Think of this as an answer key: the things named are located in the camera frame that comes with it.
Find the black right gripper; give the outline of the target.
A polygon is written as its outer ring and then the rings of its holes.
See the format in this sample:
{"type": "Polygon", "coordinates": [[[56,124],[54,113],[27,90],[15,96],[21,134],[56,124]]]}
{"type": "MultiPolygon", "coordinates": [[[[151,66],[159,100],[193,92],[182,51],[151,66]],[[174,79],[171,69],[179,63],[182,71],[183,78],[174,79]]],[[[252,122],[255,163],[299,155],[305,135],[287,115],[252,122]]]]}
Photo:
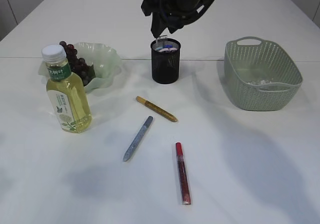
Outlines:
{"type": "Polygon", "coordinates": [[[211,0],[143,0],[142,12],[152,14],[151,33],[158,38],[167,28],[170,34],[182,29],[182,24],[197,21],[211,5],[211,0]]]}

